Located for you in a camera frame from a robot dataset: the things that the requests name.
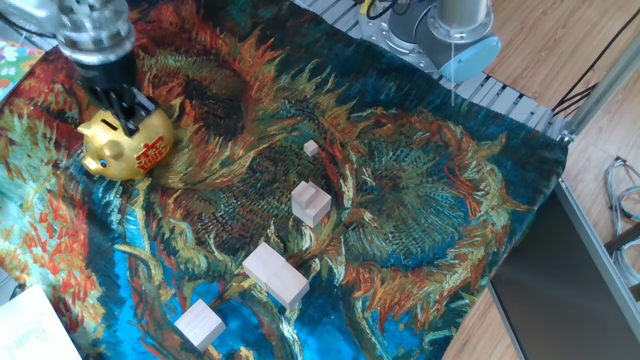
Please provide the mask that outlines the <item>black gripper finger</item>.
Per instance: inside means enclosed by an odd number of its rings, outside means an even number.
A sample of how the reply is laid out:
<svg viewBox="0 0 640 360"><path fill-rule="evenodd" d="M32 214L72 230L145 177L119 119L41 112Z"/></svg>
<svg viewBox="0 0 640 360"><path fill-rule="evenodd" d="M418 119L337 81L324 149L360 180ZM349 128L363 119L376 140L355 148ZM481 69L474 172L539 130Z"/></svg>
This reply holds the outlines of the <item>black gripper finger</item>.
<svg viewBox="0 0 640 360"><path fill-rule="evenodd" d="M131 137L138 131L135 123L136 98L131 87L90 87L89 93L101 108L109 111L118 120L126 136Z"/></svg>
<svg viewBox="0 0 640 360"><path fill-rule="evenodd" d="M144 95L137 87L124 85L119 89L121 122L142 122L157 109L157 102Z"/></svg>

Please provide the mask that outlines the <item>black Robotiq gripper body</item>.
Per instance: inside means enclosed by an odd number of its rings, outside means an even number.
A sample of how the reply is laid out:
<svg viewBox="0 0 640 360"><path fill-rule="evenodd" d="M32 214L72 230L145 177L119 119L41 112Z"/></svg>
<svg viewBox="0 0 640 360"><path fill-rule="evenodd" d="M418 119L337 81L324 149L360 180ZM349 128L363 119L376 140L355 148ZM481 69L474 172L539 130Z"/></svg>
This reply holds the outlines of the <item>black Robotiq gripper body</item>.
<svg viewBox="0 0 640 360"><path fill-rule="evenodd" d="M137 86L137 65L133 50L113 62L100 65L75 62L74 66L78 83L85 90L116 90Z"/></svg>

